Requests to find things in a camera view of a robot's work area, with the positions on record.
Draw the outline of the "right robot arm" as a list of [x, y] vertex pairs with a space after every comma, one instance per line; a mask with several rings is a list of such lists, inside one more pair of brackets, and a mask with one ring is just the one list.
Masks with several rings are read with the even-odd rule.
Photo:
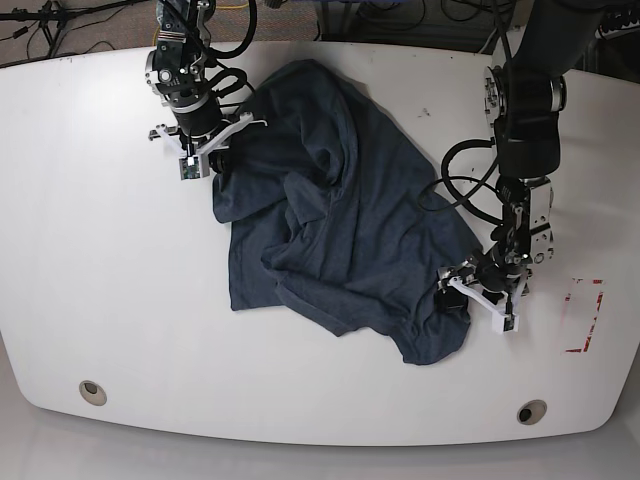
[[227, 67], [251, 44], [257, 29], [257, 3], [250, 1], [249, 24], [239, 46], [229, 51], [211, 46], [207, 22], [216, 11], [214, 1], [160, 1], [156, 8], [159, 33], [146, 61], [145, 79], [177, 124], [159, 124], [149, 133], [161, 139], [178, 159], [183, 180], [205, 178], [228, 168], [231, 139], [252, 125], [267, 121], [251, 112], [227, 113], [220, 101], [246, 87], [247, 74]]

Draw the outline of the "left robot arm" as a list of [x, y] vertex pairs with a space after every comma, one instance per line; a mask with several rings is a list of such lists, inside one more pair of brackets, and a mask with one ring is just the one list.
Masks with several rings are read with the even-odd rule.
[[[436, 299], [452, 310], [467, 300], [491, 314], [498, 333], [519, 327], [522, 297], [532, 268], [553, 255], [550, 174], [559, 168], [559, 116], [567, 103], [564, 75], [575, 66], [609, 1], [536, 1], [518, 47], [513, 48], [498, 5], [492, 7], [504, 53], [502, 63], [484, 75], [484, 104], [492, 131], [488, 140], [470, 139], [454, 145], [441, 162], [440, 183], [473, 216], [493, 225], [493, 246], [475, 251], [461, 264], [438, 272]], [[474, 187], [497, 178], [501, 217], [475, 207], [470, 193], [461, 193], [450, 173], [454, 157], [470, 149], [489, 148], [495, 158]]]

